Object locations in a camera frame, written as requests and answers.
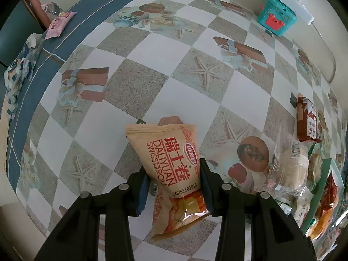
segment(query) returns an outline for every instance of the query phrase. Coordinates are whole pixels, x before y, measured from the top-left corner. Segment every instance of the table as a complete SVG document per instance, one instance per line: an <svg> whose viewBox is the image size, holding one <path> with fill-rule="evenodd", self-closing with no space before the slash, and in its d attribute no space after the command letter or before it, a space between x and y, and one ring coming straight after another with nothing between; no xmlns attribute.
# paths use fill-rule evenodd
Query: table
<svg viewBox="0 0 348 261"><path fill-rule="evenodd" d="M290 99L300 92L325 116L328 157L344 154L347 119L329 84L297 44L249 10L230 0L96 1L76 4L63 35L45 42L32 97L10 127L10 181L45 236L81 191L106 193L140 168L124 130L139 119L196 124L202 156L248 136L272 155L281 124L296 135ZM109 68L101 102L59 100L66 70L101 67ZM219 218L153 241L153 207L149 193L142 215L129 218L135 260L214 260Z"/></svg>

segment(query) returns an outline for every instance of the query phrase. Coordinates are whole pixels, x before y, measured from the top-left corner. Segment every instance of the snack bag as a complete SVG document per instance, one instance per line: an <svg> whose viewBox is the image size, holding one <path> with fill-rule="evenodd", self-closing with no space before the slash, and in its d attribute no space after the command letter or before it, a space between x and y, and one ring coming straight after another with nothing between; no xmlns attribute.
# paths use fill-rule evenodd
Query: snack bag
<svg viewBox="0 0 348 261"><path fill-rule="evenodd" d="M317 139L317 112L313 103L303 96L297 99L297 137L299 141L321 142Z"/></svg>
<svg viewBox="0 0 348 261"><path fill-rule="evenodd" d="M300 193L298 193L296 200L296 207L293 208L292 216L294 217L297 225L301 227L310 208L310 202L313 198L311 191L305 187Z"/></svg>
<svg viewBox="0 0 348 261"><path fill-rule="evenodd" d="M204 155L210 170L241 192L257 191L266 182L269 150L259 137L247 136L240 143L225 142Z"/></svg>
<svg viewBox="0 0 348 261"><path fill-rule="evenodd" d="M64 30L64 28L67 26L68 22L71 20L71 18L76 15L77 12L63 12L60 13L58 17L56 17L53 22L49 25L47 32L46 32L46 39L49 39L51 37L58 37Z"/></svg>
<svg viewBox="0 0 348 261"><path fill-rule="evenodd" d="M309 158L307 187L310 191L314 190L316 184L321 177L321 165L323 157L321 154L321 145L316 143L312 155Z"/></svg>
<svg viewBox="0 0 348 261"><path fill-rule="evenodd" d="M274 198L299 193L306 186L308 164L307 148L280 127L267 183L259 192L267 191Z"/></svg>
<svg viewBox="0 0 348 261"><path fill-rule="evenodd" d="M324 233L332 222L333 210L338 204L337 186L332 176L332 171L326 180L323 196L320 199L320 209L318 223L309 233L309 237L314 240Z"/></svg>
<svg viewBox="0 0 348 261"><path fill-rule="evenodd" d="M126 125L126 136L157 182L152 237L179 234L209 215L199 180L195 125Z"/></svg>

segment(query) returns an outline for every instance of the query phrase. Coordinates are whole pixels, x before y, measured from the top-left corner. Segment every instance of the starfish print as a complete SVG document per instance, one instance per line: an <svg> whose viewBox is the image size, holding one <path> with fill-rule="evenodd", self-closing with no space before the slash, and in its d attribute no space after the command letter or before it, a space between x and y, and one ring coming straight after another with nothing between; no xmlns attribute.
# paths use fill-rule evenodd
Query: starfish print
<svg viewBox="0 0 348 261"><path fill-rule="evenodd" d="M198 56L196 56L195 59L197 60L199 69L192 69L192 70L189 70L187 72L203 75L205 77L205 90L209 89L209 82L210 82L210 78L212 76L217 78L217 79L225 80L224 77L222 77L222 76L220 76L217 73L212 71L213 69L220 66L220 64L214 64L210 67L207 67Z"/></svg>
<svg viewBox="0 0 348 261"><path fill-rule="evenodd" d="M68 105L65 105L63 107L60 107L61 110L67 110L67 117L65 119L65 125L68 125L69 122L70 122L70 118L71 118L71 115L74 111L77 111L77 112L83 112L83 110L79 107L74 107L73 105L71 104L68 104Z"/></svg>
<svg viewBox="0 0 348 261"><path fill-rule="evenodd" d="M178 36L179 39L182 39L182 37L184 36L185 32L193 32L193 33L197 33L198 34L197 31L195 31L193 29L190 29L189 27L190 27L190 25L189 26L185 26L184 28L177 30L177 36Z"/></svg>
<svg viewBox="0 0 348 261"><path fill-rule="evenodd" d="M228 142L233 142L235 144L239 144L239 143L241 143L243 135L245 135L247 133L247 131L249 131L249 128L246 127L245 129L240 131L238 134L236 134L234 132L234 130L232 129L232 126L227 119L225 119L225 124L227 127L227 139L219 141L219 142L217 142L217 144L225 144Z"/></svg>
<svg viewBox="0 0 348 261"><path fill-rule="evenodd" d="M81 163L79 161L79 157L75 154L74 156L74 165L77 168L77 172L69 172L68 176L73 177L75 179L79 180L80 183L80 192L82 192L84 190L84 186L86 184L86 182L94 185L94 186L98 186L94 181L92 181L89 177L87 177L86 173L92 169L93 167L95 167L95 163L87 166L86 168L82 169Z"/></svg>
<svg viewBox="0 0 348 261"><path fill-rule="evenodd" d="M290 74L288 72L288 69L287 69L286 65L281 61L281 59L279 59L279 61L280 61L281 65L284 67L284 70L286 71L286 74L288 75L288 79L291 82L291 76L290 76Z"/></svg>
<svg viewBox="0 0 348 261"><path fill-rule="evenodd" d="M256 30L259 32L259 34L261 35L261 37L263 38L263 40L268 43L268 38L269 38L269 35L266 35L267 33L266 32L263 32L261 31L260 29L258 29L257 26L256 27Z"/></svg>
<svg viewBox="0 0 348 261"><path fill-rule="evenodd" d="M83 61L84 60L83 55L84 55L84 50L82 48L74 51L70 55L69 59L67 60L67 62L69 63L67 69L70 69L74 62Z"/></svg>

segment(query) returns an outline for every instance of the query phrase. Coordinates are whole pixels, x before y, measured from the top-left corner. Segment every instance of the swiss roll package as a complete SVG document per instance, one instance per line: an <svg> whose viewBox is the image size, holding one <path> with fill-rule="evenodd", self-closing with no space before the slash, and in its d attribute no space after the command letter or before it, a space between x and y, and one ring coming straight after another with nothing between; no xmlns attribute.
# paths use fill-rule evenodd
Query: swiss roll package
<svg viewBox="0 0 348 261"><path fill-rule="evenodd" d="M158 185L152 238L171 237L209 215L199 177L195 125L130 124L126 136Z"/></svg>

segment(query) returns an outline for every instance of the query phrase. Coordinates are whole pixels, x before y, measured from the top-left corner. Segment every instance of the green tray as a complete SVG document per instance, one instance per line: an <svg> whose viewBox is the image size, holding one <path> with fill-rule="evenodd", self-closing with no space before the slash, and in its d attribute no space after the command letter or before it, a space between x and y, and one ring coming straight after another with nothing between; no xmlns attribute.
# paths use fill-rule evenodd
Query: green tray
<svg viewBox="0 0 348 261"><path fill-rule="evenodd" d="M312 146L309 148L309 151L308 151L308 158L310 158L310 156L312 155L313 150L314 150L314 147L315 147L315 143L313 143Z"/></svg>
<svg viewBox="0 0 348 261"><path fill-rule="evenodd" d="M310 208L307 213L307 216L305 217L300 229L305 234L308 230L310 223L314 217L314 214L318 208L319 202L321 197L323 196L326 180L328 179L329 170L331 166L331 160L332 159L323 159L323 163L321 165L321 177L315 186L312 193L314 194L314 197L312 198L312 201L310 202Z"/></svg>

